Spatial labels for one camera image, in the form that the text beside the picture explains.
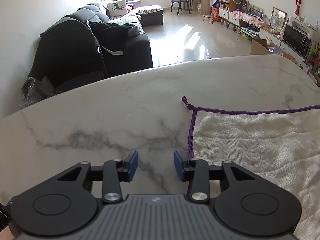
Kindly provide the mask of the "black chair with jacket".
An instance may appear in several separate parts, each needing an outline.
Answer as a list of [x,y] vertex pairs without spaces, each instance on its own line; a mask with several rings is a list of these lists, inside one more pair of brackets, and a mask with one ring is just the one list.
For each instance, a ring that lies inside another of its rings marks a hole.
[[108,78],[99,42],[84,23],[64,17],[41,36],[29,76],[66,92]]

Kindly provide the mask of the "white towel purple trim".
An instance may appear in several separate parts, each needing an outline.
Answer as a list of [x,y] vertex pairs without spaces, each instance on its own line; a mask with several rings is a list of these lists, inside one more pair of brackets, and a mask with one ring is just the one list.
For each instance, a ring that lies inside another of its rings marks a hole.
[[217,239],[319,239],[319,107],[196,107],[190,165],[203,176],[204,219]]

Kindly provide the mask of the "low white tv cabinet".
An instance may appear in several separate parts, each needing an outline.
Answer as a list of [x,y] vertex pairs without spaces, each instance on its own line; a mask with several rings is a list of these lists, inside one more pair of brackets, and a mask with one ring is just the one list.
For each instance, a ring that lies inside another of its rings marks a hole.
[[239,10],[229,11],[219,8],[219,17],[221,24],[225,25],[238,37],[253,40],[266,40],[268,45],[274,44],[278,48],[281,46],[281,40],[278,38],[279,33],[271,29],[266,22],[258,16],[251,15]]

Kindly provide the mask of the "small white desk fan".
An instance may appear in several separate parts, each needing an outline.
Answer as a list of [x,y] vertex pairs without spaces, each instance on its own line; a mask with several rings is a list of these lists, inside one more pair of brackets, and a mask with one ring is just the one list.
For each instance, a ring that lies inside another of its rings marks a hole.
[[271,18],[270,18],[270,27],[272,29],[274,29],[274,30],[277,30],[279,24],[280,24],[279,18],[276,15],[271,16]]

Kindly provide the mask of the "deer print cushion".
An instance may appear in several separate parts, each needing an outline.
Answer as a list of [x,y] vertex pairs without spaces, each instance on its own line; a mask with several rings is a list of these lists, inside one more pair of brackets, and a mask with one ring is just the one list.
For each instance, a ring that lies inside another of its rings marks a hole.
[[107,9],[111,17],[126,15],[126,0],[112,1],[107,4]]

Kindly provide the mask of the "white printer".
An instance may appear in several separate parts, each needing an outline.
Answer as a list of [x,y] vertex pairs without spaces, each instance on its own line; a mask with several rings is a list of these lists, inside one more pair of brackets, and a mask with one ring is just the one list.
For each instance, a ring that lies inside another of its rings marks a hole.
[[305,36],[310,38],[311,40],[317,42],[319,40],[319,33],[315,30],[313,30],[310,26],[308,26],[306,23],[298,20],[297,18],[290,16],[289,17],[289,25],[301,33],[303,33]]

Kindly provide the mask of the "cardboard box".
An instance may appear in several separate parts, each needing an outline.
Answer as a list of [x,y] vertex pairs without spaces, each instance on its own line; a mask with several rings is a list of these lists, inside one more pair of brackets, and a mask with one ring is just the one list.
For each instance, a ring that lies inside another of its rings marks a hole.
[[253,38],[251,43],[250,55],[268,55],[272,54],[268,49],[266,39]]

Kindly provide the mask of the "dark grey sofa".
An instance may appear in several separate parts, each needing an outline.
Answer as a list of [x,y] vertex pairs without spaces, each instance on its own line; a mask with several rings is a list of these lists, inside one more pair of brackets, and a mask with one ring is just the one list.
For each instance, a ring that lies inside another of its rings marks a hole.
[[138,22],[113,23],[97,4],[88,4],[64,17],[89,27],[103,52],[108,77],[153,67],[150,41]]

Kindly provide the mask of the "dark ottoman with checked cover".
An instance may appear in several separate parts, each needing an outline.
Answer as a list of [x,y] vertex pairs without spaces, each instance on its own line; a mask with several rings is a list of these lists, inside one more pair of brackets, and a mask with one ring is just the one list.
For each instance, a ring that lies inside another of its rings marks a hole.
[[151,25],[163,25],[164,9],[160,5],[148,5],[134,9],[136,15],[141,17],[143,27]]

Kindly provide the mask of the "black microwave oven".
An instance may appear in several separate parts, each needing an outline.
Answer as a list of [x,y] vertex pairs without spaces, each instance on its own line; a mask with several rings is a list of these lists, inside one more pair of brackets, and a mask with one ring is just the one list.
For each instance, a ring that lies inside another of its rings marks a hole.
[[290,25],[285,25],[282,40],[305,58],[308,58],[312,51],[313,41]]

